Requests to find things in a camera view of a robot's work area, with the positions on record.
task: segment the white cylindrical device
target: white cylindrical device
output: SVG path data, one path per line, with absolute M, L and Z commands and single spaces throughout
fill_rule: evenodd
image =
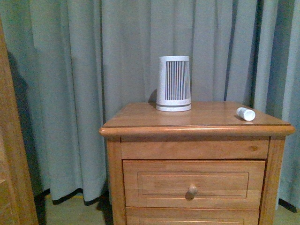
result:
M 255 112 L 244 107 L 238 108 L 236 114 L 246 121 L 252 121 L 255 118 Z
M 191 109 L 188 56 L 159 57 L 156 108 L 167 112 Z

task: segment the nightstand top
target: nightstand top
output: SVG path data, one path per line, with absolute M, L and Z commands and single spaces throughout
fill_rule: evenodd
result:
M 155 103 L 131 103 L 100 129 L 103 136 L 122 135 L 288 135 L 294 132 L 290 123 L 254 110 L 253 121 L 236 114 L 235 102 L 193 102 L 184 112 L 163 112 Z

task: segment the wood grain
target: wood grain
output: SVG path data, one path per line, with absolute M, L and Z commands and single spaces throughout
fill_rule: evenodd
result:
M 123 159 L 238 159 L 268 155 L 269 137 L 122 138 Z
M 128 225 L 257 225 L 258 210 L 126 208 Z
M 103 136 L 145 135 L 288 135 L 288 122 L 255 110 L 247 122 L 236 115 L 243 105 L 235 102 L 193 102 L 185 112 L 162 112 L 155 104 L 132 103 L 100 129 Z
M 129 207 L 258 209 L 264 161 L 124 160 Z M 199 192 L 191 198 L 191 184 Z
M 120 139 L 108 139 L 107 148 L 113 223 L 116 225 L 126 225 L 125 193 Z
M 262 190 L 259 225 L 273 224 L 284 146 L 285 137 L 271 137 Z
M 37 225 L 15 92 L 8 62 L 8 53 L 0 19 L 0 127 L 3 132 L 3 156 L 7 157 L 7 171 L 13 191 L 10 192 L 16 224 Z

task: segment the vent grille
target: vent grille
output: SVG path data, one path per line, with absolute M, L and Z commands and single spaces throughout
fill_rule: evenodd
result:
M 189 99 L 189 61 L 167 61 L 165 74 L 165 99 Z

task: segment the white cap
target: white cap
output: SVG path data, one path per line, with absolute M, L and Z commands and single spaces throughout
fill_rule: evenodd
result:
M 252 121 L 255 118 L 255 112 L 244 107 L 238 108 L 236 113 L 246 121 Z

